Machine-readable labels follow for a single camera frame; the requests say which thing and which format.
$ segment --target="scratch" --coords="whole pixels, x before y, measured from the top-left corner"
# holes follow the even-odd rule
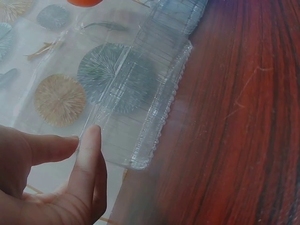
[[[236,112],[238,112],[239,110],[241,110],[242,108],[239,108],[237,110],[234,110],[232,113],[230,113],[228,116],[226,116],[224,119],[226,120],[228,117],[232,116],[233,114],[235,114]]]
[[[232,113],[230,113],[228,116],[226,116],[224,119],[227,119],[228,117],[234,115],[235,113],[237,113],[238,111],[240,111],[241,109],[245,108],[244,105],[238,103],[239,98],[241,97],[242,93],[244,92],[244,90],[246,89],[246,87],[248,86],[249,82],[251,81],[251,79],[253,78],[253,76],[256,74],[257,70],[261,70],[261,71],[271,71],[273,70],[273,68],[261,68],[259,66],[257,66],[255,68],[255,70],[253,71],[253,73],[250,75],[249,79],[247,80],[246,84],[244,85],[244,87],[242,88],[242,91],[240,92],[239,96],[236,98],[236,100],[234,101],[234,104],[237,105],[239,108],[234,110]]]
[[[255,68],[255,70],[253,71],[253,73],[251,74],[251,76],[249,77],[249,79],[247,80],[245,86],[243,87],[242,91],[240,92],[239,96],[237,97],[237,99],[235,100],[236,102],[239,100],[239,98],[241,97],[242,93],[244,92],[244,90],[246,89],[246,87],[248,86],[249,82],[251,81],[251,79],[253,78],[253,76],[256,74],[257,70],[261,70],[261,71],[271,71],[273,70],[273,68],[261,68],[259,66],[257,66]]]

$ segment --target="red wooden surface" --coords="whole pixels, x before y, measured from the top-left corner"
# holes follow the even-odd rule
[[[300,224],[300,2],[210,0],[119,225]]]

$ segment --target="patterned tablecloth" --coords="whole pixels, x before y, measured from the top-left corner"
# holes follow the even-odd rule
[[[86,12],[91,9],[75,7],[62,0],[14,0],[11,2],[19,3],[14,6],[15,11],[7,11],[5,2],[7,1],[0,0],[0,22],[8,22],[0,23],[0,104],[2,106],[0,124],[10,126],[18,114],[17,103],[26,95],[26,89],[34,71],[45,56],[41,54],[31,59],[27,55],[34,54],[40,49],[43,50],[47,43],[55,41],[62,32],[74,26],[81,15],[88,15]],[[120,1],[118,5],[115,4],[115,7],[122,7],[122,2],[124,1]],[[140,4],[136,4],[136,7],[131,10],[138,11],[140,8],[147,8]],[[125,17],[116,16],[119,20],[124,20],[124,18],[130,18],[130,12]],[[11,30],[11,37],[1,39],[1,35],[8,30]],[[25,191],[30,193],[53,191],[68,178],[75,158],[76,155],[73,155],[63,162],[33,167]],[[123,168],[110,163],[107,163],[107,170],[108,207],[103,218],[98,221],[99,225],[107,223],[124,175]]]

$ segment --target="clear plastic sheet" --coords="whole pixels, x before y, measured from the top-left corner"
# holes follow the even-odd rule
[[[13,32],[36,32],[41,40],[23,38],[36,42],[36,50],[44,42],[52,45],[30,63],[24,57],[30,49],[21,55],[14,46],[15,56],[6,60],[27,63],[28,70],[2,95],[6,109],[0,113],[13,127],[33,134],[81,136],[98,124],[106,161],[145,168],[192,49],[188,34],[205,5],[200,0],[104,0],[80,9],[65,3],[60,13],[68,13],[53,22],[48,12],[41,14],[45,5],[34,1],[18,19],[28,26],[14,21]],[[9,71],[9,63],[0,63],[0,73]]]

